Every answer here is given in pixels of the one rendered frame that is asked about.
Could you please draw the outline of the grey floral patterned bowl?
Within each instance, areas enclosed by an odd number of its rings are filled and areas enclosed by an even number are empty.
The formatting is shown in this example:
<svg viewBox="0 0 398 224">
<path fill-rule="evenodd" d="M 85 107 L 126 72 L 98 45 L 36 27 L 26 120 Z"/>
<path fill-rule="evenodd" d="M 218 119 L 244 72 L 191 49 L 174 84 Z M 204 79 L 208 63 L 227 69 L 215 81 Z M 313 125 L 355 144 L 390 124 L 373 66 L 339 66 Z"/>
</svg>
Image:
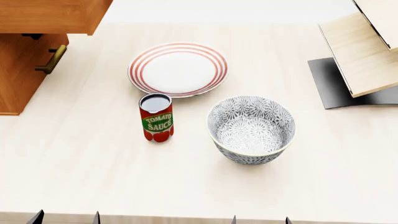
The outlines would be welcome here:
<svg viewBox="0 0 398 224">
<path fill-rule="evenodd" d="M 233 96 L 208 113 L 210 138 L 226 158 L 244 165 L 267 164 L 293 142 L 297 129 L 292 114 L 261 96 Z"/>
</svg>

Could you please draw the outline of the orange wooden cabinet drawer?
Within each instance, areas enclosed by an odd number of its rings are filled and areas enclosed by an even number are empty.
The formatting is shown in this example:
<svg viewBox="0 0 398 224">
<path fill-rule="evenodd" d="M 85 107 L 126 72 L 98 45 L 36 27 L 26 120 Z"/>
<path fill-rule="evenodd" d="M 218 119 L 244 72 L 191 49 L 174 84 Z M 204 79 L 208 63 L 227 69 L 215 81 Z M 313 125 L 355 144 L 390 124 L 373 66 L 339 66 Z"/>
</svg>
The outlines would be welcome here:
<svg viewBox="0 0 398 224">
<path fill-rule="evenodd" d="M 113 0 L 0 0 L 0 33 L 93 35 Z"/>
</svg>

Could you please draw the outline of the light wooden shelf rack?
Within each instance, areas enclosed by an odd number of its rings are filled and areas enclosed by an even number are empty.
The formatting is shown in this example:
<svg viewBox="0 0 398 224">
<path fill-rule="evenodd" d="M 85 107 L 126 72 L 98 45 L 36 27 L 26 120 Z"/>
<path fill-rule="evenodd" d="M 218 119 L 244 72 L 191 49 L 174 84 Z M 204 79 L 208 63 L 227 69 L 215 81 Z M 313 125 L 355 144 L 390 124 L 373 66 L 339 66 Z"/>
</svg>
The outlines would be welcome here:
<svg viewBox="0 0 398 224">
<path fill-rule="evenodd" d="M 398 0 L 352 0 L 357 12 L 319 24 L 356 98 L 398 85 Z"/>
</svg>

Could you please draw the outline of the orange wooden cabinet body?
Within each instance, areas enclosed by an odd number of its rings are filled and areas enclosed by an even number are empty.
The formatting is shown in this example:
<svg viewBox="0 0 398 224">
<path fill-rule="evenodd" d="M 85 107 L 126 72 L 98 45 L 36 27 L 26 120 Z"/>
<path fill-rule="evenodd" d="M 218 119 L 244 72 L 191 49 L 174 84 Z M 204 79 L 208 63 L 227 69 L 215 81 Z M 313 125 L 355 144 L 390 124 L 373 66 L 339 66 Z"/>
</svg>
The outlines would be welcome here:
<svg viewBox="0 0 398 224">
<path fill-rule="evenodd" d="M 54 56 L 50 49 L 67 46 L 66 34 L 44 34 L 35 40 L 0 34 L 0 115 L 20 115 L 47 74 L 35 70 Z"/>
</svg>

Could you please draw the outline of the white plate with red rings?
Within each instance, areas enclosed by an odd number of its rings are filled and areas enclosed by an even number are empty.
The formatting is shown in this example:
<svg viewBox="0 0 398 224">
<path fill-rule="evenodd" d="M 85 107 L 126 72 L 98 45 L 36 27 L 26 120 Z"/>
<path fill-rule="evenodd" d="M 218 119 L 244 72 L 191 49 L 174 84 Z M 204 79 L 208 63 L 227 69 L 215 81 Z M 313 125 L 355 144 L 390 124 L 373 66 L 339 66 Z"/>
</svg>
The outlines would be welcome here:
<svg viewBox="0 0 398 224">
<path fill-rule="evenodd" d="M 127 76 L 144 93 L 187 98 L 215 89 L 227 79 L 228 72 L 226 57 L 214 48 L 171 42 L 136 55 L 128 66 Z"/>
</svg>

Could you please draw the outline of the red tomato sauce can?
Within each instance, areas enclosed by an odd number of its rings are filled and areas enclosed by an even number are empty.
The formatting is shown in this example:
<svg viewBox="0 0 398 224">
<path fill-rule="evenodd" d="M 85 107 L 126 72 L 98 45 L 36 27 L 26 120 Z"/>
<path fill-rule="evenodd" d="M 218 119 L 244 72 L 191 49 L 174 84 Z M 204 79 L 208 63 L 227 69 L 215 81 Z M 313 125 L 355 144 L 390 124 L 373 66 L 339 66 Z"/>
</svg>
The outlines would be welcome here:
<svg viewBox="0 0 398 224">
<path fill-rule="evenodd" d="M 174 135 L 172 99 L 163 93 L 151 93 L 139 100 L 144 137 L 162 143 Z"/>
</svg>

